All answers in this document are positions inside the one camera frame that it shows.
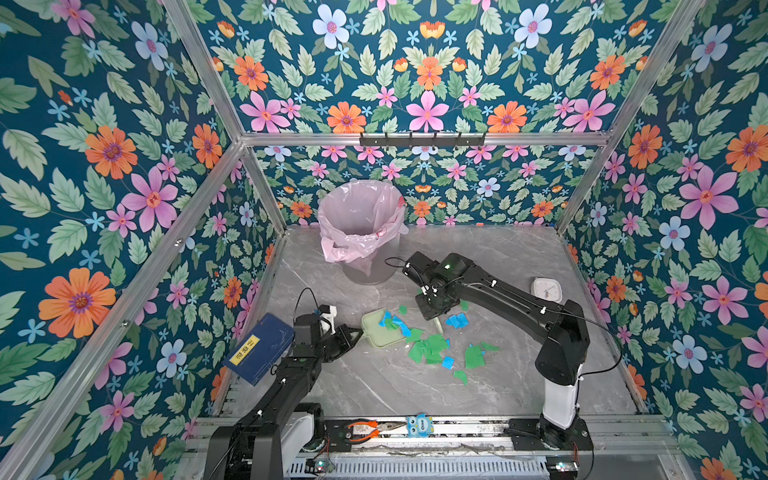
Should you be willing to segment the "light green dustpan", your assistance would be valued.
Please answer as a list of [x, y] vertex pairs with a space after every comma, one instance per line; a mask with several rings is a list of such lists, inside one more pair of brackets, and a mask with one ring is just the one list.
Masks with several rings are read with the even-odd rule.
[[363, 338], [373, 348], [386, 348], [406, 340], [399, 326], [390, 329], [386, 326], [386, 309], [378, 309], [366, 313], [361, 317]]

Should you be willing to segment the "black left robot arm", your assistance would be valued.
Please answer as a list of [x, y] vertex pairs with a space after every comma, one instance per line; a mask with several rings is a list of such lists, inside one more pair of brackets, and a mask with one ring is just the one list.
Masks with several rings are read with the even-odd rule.
[[205, 479], [282, 479], [296, 454], [315, 438], [322, 409], [313, 406], [309, 433], [284, 446], [291, 417], [312, 390], [322, 367], [351, 349], [363, 330], [346, 324], [322, 330], [320, 312], [299, 316], [290, 326], [265, 314], [225, 362], [230, 372], [253, 384], [271, 375], [272, 384], [234, 424], [218, 427], [205, 460]]

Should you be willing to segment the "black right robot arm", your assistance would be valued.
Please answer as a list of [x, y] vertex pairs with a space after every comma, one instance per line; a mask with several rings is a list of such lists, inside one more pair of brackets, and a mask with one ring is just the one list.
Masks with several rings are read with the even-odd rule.
[[535, 368], [544, 379], [544, 406], [530, 432], [545, 447], [567, 449], [588, 434], [579, 417], [579, 380], [590, 335], [582, 307], [534, 296], [487, 272], [458, 253], [432, 260], [413, 253], [400, 267], [420, 293], [416, 303], [427, 320], [466, 301], [510, 322], [540, 344]]

